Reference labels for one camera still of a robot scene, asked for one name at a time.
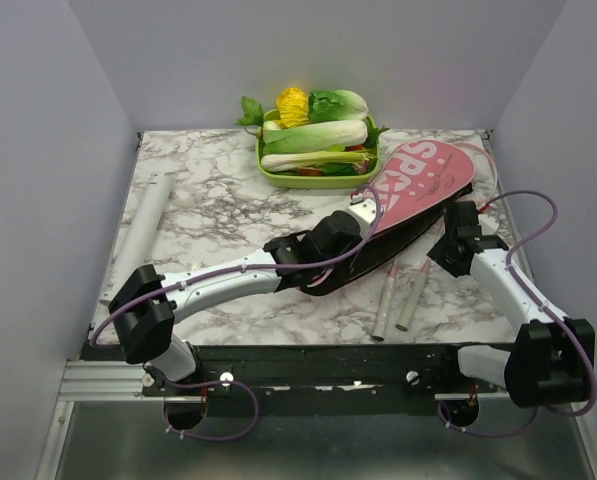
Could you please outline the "pink racket bag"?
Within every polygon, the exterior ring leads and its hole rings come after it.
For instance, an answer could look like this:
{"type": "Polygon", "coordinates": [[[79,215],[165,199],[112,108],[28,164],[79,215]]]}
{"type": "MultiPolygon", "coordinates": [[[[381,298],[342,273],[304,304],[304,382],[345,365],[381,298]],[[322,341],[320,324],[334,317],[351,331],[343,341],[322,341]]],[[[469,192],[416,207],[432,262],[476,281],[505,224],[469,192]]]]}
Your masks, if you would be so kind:
{"type": "Polygon", "coordinates": [[[397,147],[372,181],[383,210],[372,239],[301,291],[328,295],[394,260],[434,226],[451,203],[472,192],[475,174],[473,160],[453,144],[418,140],[397,147]]]}

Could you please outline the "white shuttlecock tube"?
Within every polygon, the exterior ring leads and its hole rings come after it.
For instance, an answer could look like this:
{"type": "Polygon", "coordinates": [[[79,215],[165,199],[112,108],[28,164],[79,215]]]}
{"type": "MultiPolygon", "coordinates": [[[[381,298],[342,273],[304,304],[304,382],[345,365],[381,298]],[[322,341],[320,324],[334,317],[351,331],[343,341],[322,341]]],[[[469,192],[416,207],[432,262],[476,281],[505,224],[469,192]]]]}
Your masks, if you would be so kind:
{"type": "Polygon", "coordinates": [[[99,303],[103,306],[111,303],[147,258],[173,186],[174,179],[169,175],[152,174],[149,178],[101,293],[99,303]]]}

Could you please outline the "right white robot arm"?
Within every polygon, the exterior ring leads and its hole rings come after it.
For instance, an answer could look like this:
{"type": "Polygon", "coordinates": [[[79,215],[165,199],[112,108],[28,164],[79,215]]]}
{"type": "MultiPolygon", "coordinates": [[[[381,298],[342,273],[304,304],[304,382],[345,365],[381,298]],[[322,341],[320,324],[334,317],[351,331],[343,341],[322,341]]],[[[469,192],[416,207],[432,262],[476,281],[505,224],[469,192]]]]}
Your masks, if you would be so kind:
{"type": "Polygon", "coordinates": [[[484,234],[474,202],[450,205],[444,225],[429,258],[454,277],[475,279],[516,334],[506,350],[485,344],[458,348],[458,371],[506,390],[521,408],[577,402],[591,407],[597,396],[592,325],[551,304],[515,266],[507,244],[484,234]]]}

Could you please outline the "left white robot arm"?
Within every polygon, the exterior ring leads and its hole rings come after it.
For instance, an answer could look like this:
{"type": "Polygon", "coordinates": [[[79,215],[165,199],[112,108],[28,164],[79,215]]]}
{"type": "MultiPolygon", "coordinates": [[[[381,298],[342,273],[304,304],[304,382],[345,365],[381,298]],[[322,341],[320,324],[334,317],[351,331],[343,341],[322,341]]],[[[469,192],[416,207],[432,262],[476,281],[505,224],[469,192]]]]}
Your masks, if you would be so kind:
{"type": "Polygon", "coordinates": [[[311,230],[277,237],[238,261],[196,273],[137,268],[109,304],[125,361],[149,363],[174,382],[192,376],[198,363],[190,345],[174,335],[175,324],[241,297],[308,286],[367,237],[372,220],[338,210],[311,230]]]}

